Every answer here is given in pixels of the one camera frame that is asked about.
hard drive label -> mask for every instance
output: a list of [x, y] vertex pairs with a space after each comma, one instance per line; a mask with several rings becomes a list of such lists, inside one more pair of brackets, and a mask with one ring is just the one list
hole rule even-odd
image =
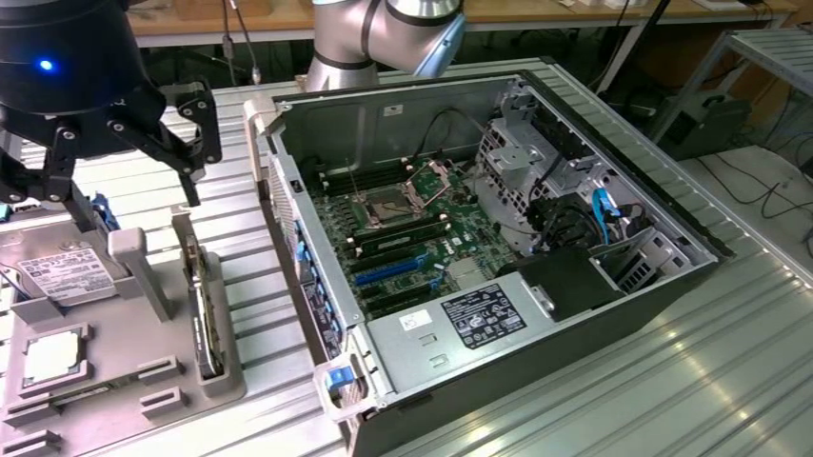
[[23, 260], [18, 264], [54, 300], [65, 300], [114, 286], [111, 273], [91, 248]]
[[466, 293], [441, 305], [460, 339], [470, 349], [493, 343], [528, 327], [500, 284]]

chip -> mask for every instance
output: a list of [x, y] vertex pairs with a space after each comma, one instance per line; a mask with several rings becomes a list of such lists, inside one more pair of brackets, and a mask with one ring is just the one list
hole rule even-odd
[[381, 222], [413, 214], [412, 204], [398, 189], [388, 189], [369, 194], [368, 211]]

blue pcie slot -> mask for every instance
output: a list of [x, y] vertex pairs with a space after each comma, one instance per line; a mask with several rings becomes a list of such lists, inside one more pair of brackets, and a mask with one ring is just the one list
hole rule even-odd
[[362, 273], [356, 276], [356, 285], [365, 286], [366, 284], [376, 283], [382, 279], [392, 278], [402, 273], [409, 271], [416, 271], [421, 267], [424, 267], [424, 263], [428, 260], [428, 254], [422, 254], [414, 259], [410, 259], [401, 264], [396, 264], [390, 267], [378, 269], [370, 273]]

white label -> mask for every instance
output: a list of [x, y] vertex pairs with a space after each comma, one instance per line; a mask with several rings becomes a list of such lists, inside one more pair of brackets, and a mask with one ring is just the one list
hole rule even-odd
[[446, 253], [449, 253], [449, 255], [453, 255], [456, 253], [456, 250], [453, 249], [453, 245], [449, 244], [449, 241], [444, 240], [442, 245], [446, 248]]
[[406, 316], [402, 316], [401, 321], [402, 321], [402, 327], [405, 328], [405, 331], [410, 331], [414, 328], [420, 328], [420, 327], [425, 326], [426, 324], [432, 324], [433, 317], [430, 316], [429, 311], [426, 311], [425, 309], [421, 309], [420, 311], [416, 311], [416, 312], [408, 314]]
[[90, 248], [23, 260], [18, 264], [54, 300], [65, 300], [114, 286], [114, 278]]
[[384, 117], [397, 116], [405, 112], [404, 105], [393, 105], [392, 107], [384, 107]]

pcie slot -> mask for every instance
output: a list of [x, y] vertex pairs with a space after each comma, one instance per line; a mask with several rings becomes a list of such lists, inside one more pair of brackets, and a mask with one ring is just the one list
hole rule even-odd
[[428, 260], [428, 254], [422, 254], [414, 259], [408, 260], [400, 264], [392, 265], [376, 271], [361, 273], [356, 276], [356, 285], [365, 286], [368, 284], [377, 283], [378, 281], [392, 278], [393, 276], [398, 276], [409, 271], [416, 271], [421, 267]]
[[409, 300], [429, 297], [433, 294], [433, 291], [434, 289], [430, 284], [416, 286], [414, 288], [409, 288], [408, 290], [393, 293], [377, 300], [369, 301], [368, 310], [374, 313], [385, 311], [388, 308], [396, 307]]

